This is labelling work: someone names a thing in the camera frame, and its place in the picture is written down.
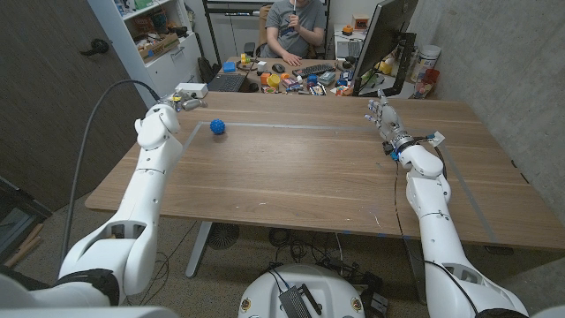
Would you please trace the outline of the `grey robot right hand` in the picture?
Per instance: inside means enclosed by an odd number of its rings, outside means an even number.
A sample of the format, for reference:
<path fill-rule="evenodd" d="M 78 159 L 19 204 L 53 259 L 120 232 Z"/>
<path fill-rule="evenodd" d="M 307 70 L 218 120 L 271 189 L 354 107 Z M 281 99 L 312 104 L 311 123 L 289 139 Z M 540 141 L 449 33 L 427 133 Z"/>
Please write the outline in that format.
<path fill-rule="evenodd" d="M 386 155 L 395 152 L 400 154 L 404 149 L 413 146 L 416 141 L 409 135 L 404 127 L 402 119 L 396 110 L 389 104 L 388 98 L 382 89 L 377 91 L 379 101 L 370 100 L 368 109 L 372 115 L 365 114 L 365 119 L 375 123 L 380 136 L 384 139 L 383 149 Z"/>

